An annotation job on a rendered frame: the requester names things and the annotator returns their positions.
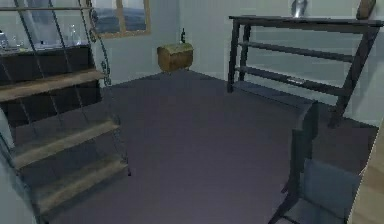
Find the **clear glass bottle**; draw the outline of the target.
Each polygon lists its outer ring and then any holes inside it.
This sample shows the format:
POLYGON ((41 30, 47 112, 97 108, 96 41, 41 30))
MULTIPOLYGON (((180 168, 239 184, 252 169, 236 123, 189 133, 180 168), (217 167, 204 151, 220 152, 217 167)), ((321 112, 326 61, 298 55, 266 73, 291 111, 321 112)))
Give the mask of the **clear glass bottle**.
POLYGON ((71 40, 72 44, 75 46, 81 44, 81 37, 80 37, 79 33, 77 32, 76 26, 74 24, 72 24, 70 26, 70 40, 71 40))

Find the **dark low cabinet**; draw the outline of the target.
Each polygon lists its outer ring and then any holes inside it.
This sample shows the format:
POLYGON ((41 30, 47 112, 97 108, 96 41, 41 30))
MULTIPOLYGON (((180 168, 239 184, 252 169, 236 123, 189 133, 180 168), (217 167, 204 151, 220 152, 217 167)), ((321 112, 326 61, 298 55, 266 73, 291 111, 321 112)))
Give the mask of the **dark low cabinet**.
MULTIPOLYGON (((6 55, 0 60, 0 86, 23 81, 36 80, 42 77, 53 77, 68 73, 70 63, 73 72, 93 69, 94 63, 90 48, 87 45, 68 47, 66 50, 52 49, 38 53, 40 64, 37 64, 32 52, 6 55)), ((100 86, 97 80, 67 87, 49 93, 42 93, 21 100, 1 102, 0 108, 5 113, 11 127, 26 125, 29 120, 39 121, 56 116, 57 112, 65 113, 83 106, 101 101, 100 86)))

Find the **grey chair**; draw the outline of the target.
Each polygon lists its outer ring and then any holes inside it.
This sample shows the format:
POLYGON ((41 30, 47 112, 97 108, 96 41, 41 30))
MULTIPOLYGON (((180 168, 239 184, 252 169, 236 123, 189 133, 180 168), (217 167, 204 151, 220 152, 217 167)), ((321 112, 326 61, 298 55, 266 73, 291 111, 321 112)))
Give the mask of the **grey chair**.
POLYGON ((286 196, 268 224, 348 224, 361 177, 313 158, 318 125, 319 102, 311 101, 292 129, 286 196))

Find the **brown wooden chest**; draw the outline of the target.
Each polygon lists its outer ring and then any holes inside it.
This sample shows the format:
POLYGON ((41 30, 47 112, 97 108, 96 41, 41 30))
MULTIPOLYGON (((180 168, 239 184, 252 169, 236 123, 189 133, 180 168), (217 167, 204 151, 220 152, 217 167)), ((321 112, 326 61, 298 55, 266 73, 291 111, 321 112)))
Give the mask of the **brown wooden chest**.
POLYGON ((160 46, 157 48, 158 65, 163 72, 189 69, 193 63, 193 51, 190 43, 160 46))

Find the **pale wooden table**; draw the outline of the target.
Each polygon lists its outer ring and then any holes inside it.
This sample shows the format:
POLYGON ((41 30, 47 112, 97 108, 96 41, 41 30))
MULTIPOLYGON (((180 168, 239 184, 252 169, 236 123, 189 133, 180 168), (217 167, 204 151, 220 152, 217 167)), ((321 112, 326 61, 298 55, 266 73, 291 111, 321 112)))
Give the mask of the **pale wooden table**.
POLYGON ((384 121, 375 138, 347 224, 384 224, 384 121))

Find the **brown wooden object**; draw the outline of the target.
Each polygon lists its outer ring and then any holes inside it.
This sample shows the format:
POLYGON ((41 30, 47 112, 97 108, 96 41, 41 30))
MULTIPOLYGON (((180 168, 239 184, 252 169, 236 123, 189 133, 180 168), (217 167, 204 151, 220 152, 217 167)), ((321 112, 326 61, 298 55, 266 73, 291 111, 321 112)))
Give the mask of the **brown wooden object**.
POLYGON ((375 5, 376 0, 360 0, 356 18, 358 20, 367 20, 370 17, 375 5))

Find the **metal frame wooden shelf rack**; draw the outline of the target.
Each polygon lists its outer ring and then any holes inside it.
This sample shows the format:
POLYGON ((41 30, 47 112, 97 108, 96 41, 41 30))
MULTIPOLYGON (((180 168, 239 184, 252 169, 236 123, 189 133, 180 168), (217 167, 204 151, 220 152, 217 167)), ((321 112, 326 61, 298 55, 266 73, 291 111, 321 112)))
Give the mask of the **metal frame wooden shelf rack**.
POLYGON ((0 103, 49 93, 97 80, 101 101, 0 133, 0 158, 11 173, 17 192, 31 210, 36 224, 50 224, 64 208, 85 198, 115 175, 127 170, 127 153, 120 138, 120 118, 112 109, 110 65, 107 58, 95 60, 93 45, 102 37, 91 24, 87 0, 55 4, 53 0, 0 1, 0 14, 16 19, 16 31, 0 25, 0 60, 17 53, 32 52, 37 64, 43 50, 87 45, 93 69, 0 86, 0 103), (70 40, 74 24, 80 45, 70 40))

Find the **dark wooden shelf unit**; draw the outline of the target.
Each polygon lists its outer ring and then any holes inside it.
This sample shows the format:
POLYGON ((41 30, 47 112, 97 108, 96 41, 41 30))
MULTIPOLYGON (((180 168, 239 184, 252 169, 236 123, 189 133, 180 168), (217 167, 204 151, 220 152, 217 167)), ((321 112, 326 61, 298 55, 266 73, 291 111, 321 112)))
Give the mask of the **dark wooden shelf unit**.
POLYGON ((336 105, 332 109, 331 117, 328 123, 329 127, 335 127, 342 119, 376 37, 380 29, 384 27, 384 21, 382 20, 292 18, 257 15, 230 16, 229 19, 232 21, 232 33, 228 81, 226 84, 227 91, 231 93, 235 84, 243 83, 245 75, 251 74, 257 77, 337 96, 338 99, 336 105), (250 34, 251 29, 254 26, 352 33, 361 34, 362 37, 356 53, 354 55, 347 55, 276 44, 252 42, 250 40, 250 34), (347 62, 350 63, 351 66, 342 87, 309 80, 294 81, 293 76, 248 66, 247 59, 249 48, 258 48, 301 56, 347 62))

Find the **wooden framed window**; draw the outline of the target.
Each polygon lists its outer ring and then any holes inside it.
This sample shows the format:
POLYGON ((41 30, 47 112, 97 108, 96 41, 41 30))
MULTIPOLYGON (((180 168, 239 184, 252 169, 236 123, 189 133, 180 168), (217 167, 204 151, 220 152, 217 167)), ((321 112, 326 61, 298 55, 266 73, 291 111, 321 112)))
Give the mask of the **wooden framed window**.
POLYGON ((148 35, 151 32, 149 0, 87 0, 96 34, 103 38, 148 35))

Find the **silver metal vessel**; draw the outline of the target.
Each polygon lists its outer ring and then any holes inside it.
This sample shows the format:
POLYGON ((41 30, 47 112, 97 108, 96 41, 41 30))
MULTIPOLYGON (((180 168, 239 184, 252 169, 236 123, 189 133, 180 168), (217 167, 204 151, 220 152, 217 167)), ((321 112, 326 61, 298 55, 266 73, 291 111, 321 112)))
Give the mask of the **silver metal vessel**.
POLYGON ((304 17, 307 4, 308 4, 307 0, 294 0, 291 5, 291 15, 294 18, 304 17))

